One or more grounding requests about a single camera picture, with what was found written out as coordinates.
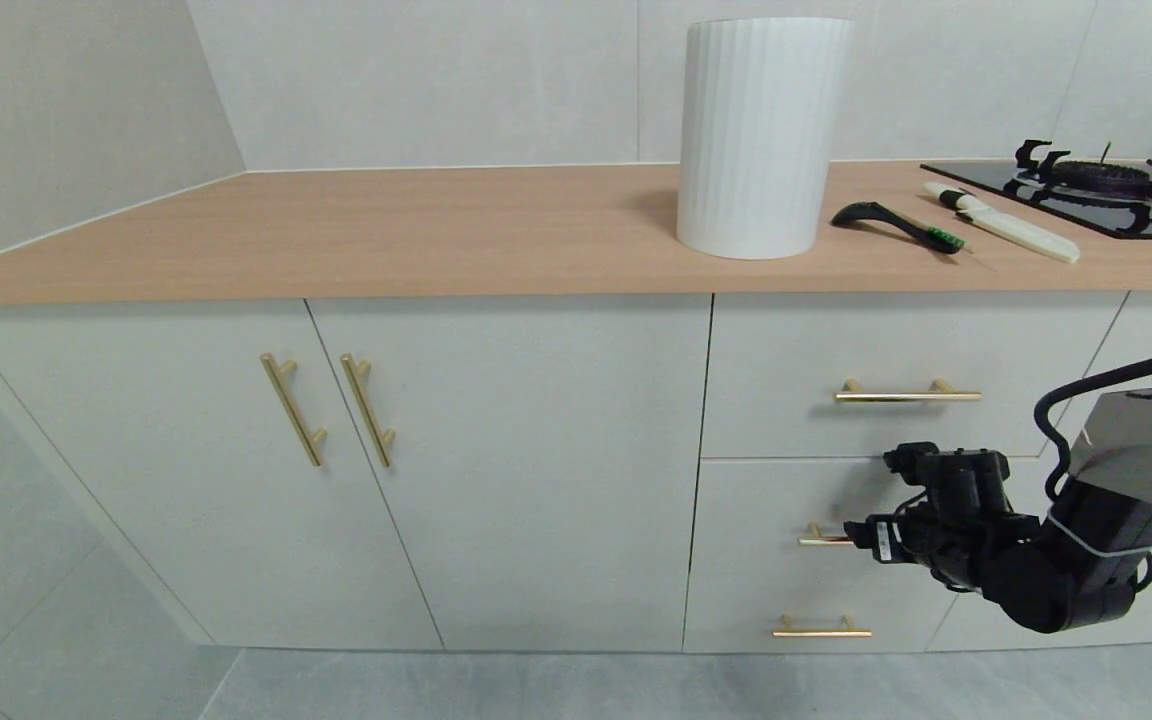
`stove burner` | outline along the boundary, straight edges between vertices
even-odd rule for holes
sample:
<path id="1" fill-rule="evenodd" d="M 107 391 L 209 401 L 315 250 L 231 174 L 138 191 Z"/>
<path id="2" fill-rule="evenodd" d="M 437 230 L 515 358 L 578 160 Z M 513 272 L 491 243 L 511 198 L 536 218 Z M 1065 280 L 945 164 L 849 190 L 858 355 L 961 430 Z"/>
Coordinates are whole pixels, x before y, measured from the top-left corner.
<path id="1" fill-rule="evenodd" d="M 1047 152 L 1043 162 L 1033 159 L 1034 150 L 1051 145 L 1047 141 L 1025 141 L 1016 150 L 1016 177 L 1038 184 L 1052 196 L 1073 196 L 1076 200 L 1152 200 L 1152 176 L 1147 170 L 1114 162 L 1061 160 L 1068 150 Z M 1152 160 L 1146 160 L 1152 169 Z"/>
<path id="2" fill-rule="evenodd" d="M 1149 173 L 1126 165 L 1066 160 L 1047 173 L 1047 181 L 1074 190 L 1101 192 L 1117 197 L 1149 197 L 1152 182 Z"/>

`white knife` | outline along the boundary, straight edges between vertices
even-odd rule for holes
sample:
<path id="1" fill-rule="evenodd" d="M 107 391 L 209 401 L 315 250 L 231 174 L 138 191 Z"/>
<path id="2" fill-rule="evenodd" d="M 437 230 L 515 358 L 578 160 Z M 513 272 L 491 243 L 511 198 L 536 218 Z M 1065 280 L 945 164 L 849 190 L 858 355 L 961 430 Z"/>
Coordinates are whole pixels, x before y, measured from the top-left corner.
<path id="1" fill-rule="evenodd" d="M 1064 263 L 1078 263 L 1082 252 L 1074 244 L 1074 241 L 1061 237 L 1053 232 L 1045 232 L 1038 225 L 1028 223 L 1025 220 L 1006 214 L 1001 210 L 992 209 L 969 191 L 938 182 L 925 183 L 923 190 L 931 194 L 934 199 L 940 200 L 941 205 L 947 209 L 956 210 L 957 215 L 967 222 L 979 225 L 987 232 L 1015 242 L 1016 245 L 1033 250 L 1038 255 L 1046 255 L 1048 258 Z"/>

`cable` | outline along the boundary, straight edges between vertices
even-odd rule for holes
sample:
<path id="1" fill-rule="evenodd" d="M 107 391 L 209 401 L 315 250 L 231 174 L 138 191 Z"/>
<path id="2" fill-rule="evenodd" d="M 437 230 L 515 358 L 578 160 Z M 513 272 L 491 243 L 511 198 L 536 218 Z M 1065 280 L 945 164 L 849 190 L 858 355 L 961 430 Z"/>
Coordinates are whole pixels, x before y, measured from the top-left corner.
<path id="1" fill-rule="evenodd" d="M 1056 483 L 1060 483 L 1061 478 L 1064 478 L 1066 473 L 1069 473 L 1069 442 L 1066 441 L 1064 437 L 1056 432 L 1053 427 L 1051 419 L 1047 415 L 1051 414 L 1052 407 L 1060 404 L 1074 397 L 1075 395 L 1083 395 L 1085 392 L 1092 392 L 1093 389 L 1106 388 L 1111 386 L 1116 386 L 1120 382 L 1130 382 L 1135 379 L 1140 379 L 1147 376 L 1152 376 L 1152 357 L 1149 359 L 1140 359 L 1139 363 L 1132 363 L 1130 365 L 1123 365 L 1121 367 L 1115 367 L 1113 370 L 1106 370 L 1106 372 L 1097 373 L 1087 378 L 1079 379 L 1078 381 L 1064 384 L 1059 388 L 1048 392 L 1038 399 L 1037 404 L 1034 404 L 1034 424 L 1044 433 L 1044 435 L 1049 439 L 1053 445 L 1056 446 L 1056 469 L 1052 470 L 1052 473 L 1047 477 L 1047 498 L 1051 500 L 1056 500 Z"/>
<path id="2" fill-rule="evenodd" d="M 1132 578 L 1132 589 L 1137 594 L 1142 593 L 1144 588 L 1149 588 L 1149 583 L 1152 583 L 1152 552 L 1144 553 L 1144 577 Z"/>

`gold handle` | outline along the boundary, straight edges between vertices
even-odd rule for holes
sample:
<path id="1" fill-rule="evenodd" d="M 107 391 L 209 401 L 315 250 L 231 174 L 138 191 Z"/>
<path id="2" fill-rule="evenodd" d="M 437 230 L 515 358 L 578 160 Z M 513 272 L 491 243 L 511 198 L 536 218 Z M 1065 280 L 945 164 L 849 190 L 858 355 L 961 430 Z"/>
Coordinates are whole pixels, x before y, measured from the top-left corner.
<path id="1" fill-rule="evenodd" d="M 371 410 L 371 401 L 367 400 L 367 392 L 363 384 L 367 379 L 371 363 L 365 359 L 361 363 L 355 363 L 353 355 L 346 353 L 340 356 L 340 365 L 344 369 L 344 377 L 349 379 L 349 389 L 353 389 L 353 400 L 357 402 L 358 409 L 362 410 L 362 419 L 367 424 L 367 433 L 371 434 L 371 442 L 376 444 L 376 452 L 380 454 L 380 464 L 384 468 L 388 468 L 392 462 L 389 460 L 389 446 L 394 444 L 394 430 L 388 429 L 385 432 L 380 432 L 379 425 L 376 423 L 376 414 Z"/>
<path id="2" fill-rule="evenodd" d="M 851 547 L 851 538 L 847 536 L 823 536 L 820 535 L 820 525 L 816 523 L 808 523 L 808 535 L 799 538 L 799 544 L 805 544 L 805 546 L 835 546 L 835 547 Z"/>
<path id="3" fill-rule="evenodd" d="M 872 638 L 873 630 L 858 628 L 851 615 L 842 616 L 842 628 L 795 628 L 790 616 L 781 615 L 783 628 L 772 630 L 773 638 Z"/>
<path id="4" fill-rule="evenodd" d="M 972 389 L 954 389 L 941 378 L 932 381 L 932 389 L 925 392 L 865 392 L 855 378 L 842 382 L 842 391 L 833 393 L 835 402 L 977 402 L 984 397 Z"/>
<path id="5" fill-rule="evenodd" d="M 301 415 L 301 407 L 296 404 L 296 399 L 291 396 L 291 392 L 287 389 L 287 378 L 291 377 L 291 373 L 296 370 L 296 361 L 288 359 L 287 363 L 279 365 L 274 356 L 266 353 L 260 356 L 260 364 L 265 366 L 265 374 L 270 376 L 270 382 L 273 382 L 274 392 L 278 393 L 279 400 L 283 401 L 283 410 L 287 410 L 287 418 L 291 420 L 291 426 L 296 429 L 296 437 L 301 438 L 301 445 L 305 446 L 305 454 L 310 456 L 310 465 L 319 468 L 323 465 L 323 455 L 319 453 L 319 446 L 323 445 L 323 439 L 328 437 L 328 432 L 326 432 L 326 429 L 318 429 L 311 434 L 305 430 L 305 418 Z"/>

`wooden countertop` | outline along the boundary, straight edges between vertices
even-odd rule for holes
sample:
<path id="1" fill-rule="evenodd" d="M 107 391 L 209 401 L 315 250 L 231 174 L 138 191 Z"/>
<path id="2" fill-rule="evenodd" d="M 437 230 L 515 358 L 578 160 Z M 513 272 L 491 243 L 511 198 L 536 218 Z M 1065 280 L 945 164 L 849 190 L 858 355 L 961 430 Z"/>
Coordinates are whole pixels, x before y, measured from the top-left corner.
<path id="1" fill-rule="evenodd" d="M 835 162 L 817 245 L 785 260 L 710 258 L 673 237 L 677 165 L 248 173 L 0 255 L 0 305 L 250 297 L 621 291 L 1152 290 L 1152 241 L 1101 236 L 987 202 L 1079 243 L 1048 260 L 915 196 L 914 161 Z M 972 243 L 829 227 L 880 200 Z"/>

